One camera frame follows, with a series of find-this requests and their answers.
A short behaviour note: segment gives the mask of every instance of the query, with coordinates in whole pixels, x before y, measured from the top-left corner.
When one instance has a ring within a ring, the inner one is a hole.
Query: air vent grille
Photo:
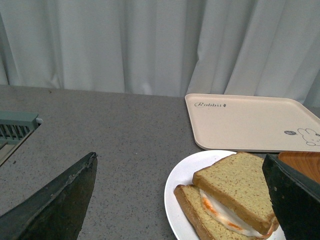
[[[37,113],[0,111],[0,144],[18,144],[37,129]]]

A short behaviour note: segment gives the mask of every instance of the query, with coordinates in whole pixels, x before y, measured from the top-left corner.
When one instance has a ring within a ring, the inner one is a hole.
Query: plate
[[[194,172],[234,153],[226,150],[201,151],[186,157],[171,171],[164,188],[164,207],[169,224],[178,240],[199,240],[199,237],[180,208],[174,189],[179,184],[192,184]],[[286,240],[280,226],[268,240]]]

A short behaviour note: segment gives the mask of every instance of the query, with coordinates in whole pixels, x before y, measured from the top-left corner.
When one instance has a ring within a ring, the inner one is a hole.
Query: printed logo
[[[197,108],[203,108],[203,107],[225,108],[227,104],[225,103],[220,104],[220,103],[214,103],[214,102],[210,102],[210,103],[197,102],[194,104],[194,106]]]
[[[284,131],[284,133],[288,135],[297,135],[295,131]]]

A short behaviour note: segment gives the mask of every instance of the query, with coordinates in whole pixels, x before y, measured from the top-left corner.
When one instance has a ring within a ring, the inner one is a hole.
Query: plastic tray
[[[203,149],[320,152],[320,119],[295,100],[191,93],[185,101]]]

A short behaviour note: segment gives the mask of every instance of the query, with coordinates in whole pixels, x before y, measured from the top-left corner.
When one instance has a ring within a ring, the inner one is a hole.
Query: bread slice
[[[201,240],[256,240],[227,229],[208,215],[202,207],[199,188],[178,185],[174,195]]]
[[[262,171],[263,162],[253,154],[238,152],[195,172],[192,182],[264,235],[272,223],[274,231],[279,223]]]

